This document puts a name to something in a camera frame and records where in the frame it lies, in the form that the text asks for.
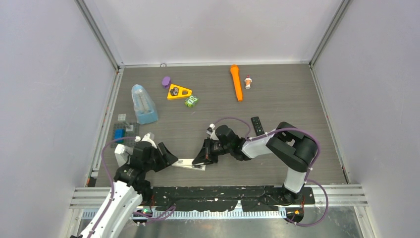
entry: black remote control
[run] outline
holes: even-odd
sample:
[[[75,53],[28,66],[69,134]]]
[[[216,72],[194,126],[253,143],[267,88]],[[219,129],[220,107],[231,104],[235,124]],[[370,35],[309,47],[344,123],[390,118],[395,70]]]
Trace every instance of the black remote control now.
[[[255,134],[257,136],[264,135],[263,125],[261,125],[261,121],[259,117],[251,118],[252,125],[254,126]]]

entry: yellow triangular toy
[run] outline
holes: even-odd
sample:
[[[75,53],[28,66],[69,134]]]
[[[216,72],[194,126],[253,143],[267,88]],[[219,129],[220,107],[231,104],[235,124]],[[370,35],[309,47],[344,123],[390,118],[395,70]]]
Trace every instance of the yellow triangular toy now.
[[[168,100],[188,98],[193,95],[193,90],[171,84],[168,92]]]

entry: purple toy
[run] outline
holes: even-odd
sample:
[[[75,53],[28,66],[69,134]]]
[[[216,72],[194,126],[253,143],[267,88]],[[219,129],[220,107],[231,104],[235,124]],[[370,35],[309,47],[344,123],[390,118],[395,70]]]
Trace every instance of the purple toy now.
[[[166,89],[168,89],[171,85],[170,82],[170,77],[166,76],[165,78],[162,79],[162,86]]]

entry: wood grain surface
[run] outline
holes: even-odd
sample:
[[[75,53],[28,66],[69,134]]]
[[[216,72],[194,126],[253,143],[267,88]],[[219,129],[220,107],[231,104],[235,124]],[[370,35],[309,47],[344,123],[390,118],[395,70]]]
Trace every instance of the wood grain surface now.
[[[142,85],[156,104],[159,120],[140,125],[140,136],[155,134],[155,142],[164,142],[169,151],[180,159],[194,158],[206,138],[206,128],[221,117],[233,116],[251,124],[251,117],[259,116],[265,131],[286,121],[315,135],[321,143],[321,155],[310,178],[322,184],[345,183],[325,115],[315,89],[309,67],[305,64],[239,65],[244,100],[237,102],[230,66],[184,66],[126,68],[112,116],[111,129],[118,114],[127,114],[135,122],[131,88]],[[251,89],[244,88],[249,74]],[[168,90],[161,81],[171,77],[172,83],[193,90],[200,98],[197,105],[188,108],[184,100],[169,101]],[[239,136],[248,128],[241,122],[227,119],[227,124]],[[112,140],[112,131],[108,140]],[[113,149],[105,153],[111,175],[118,168]],[[146,179],[154,186],[197,185],[282,185],[287,166],[275,155],[262,155],[240,162],[229,155],[220,156],[219,163],[208,165],[205,172],[170,167],[158,173],[148,172]],[[103,167],[96,186],[109,186]]]

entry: white wall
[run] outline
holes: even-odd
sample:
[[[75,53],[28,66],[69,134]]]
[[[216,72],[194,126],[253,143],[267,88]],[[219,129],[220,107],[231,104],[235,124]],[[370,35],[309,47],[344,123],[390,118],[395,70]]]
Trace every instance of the white wall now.
[[[419,237],[420,1],[355,0],[315,69],[382,237]]]
[[[312,58],[341,0],[87,2],[125,64],[284,63]]]
[[[0,3],[0,237],[57,238],[113,68],[72,0]]]

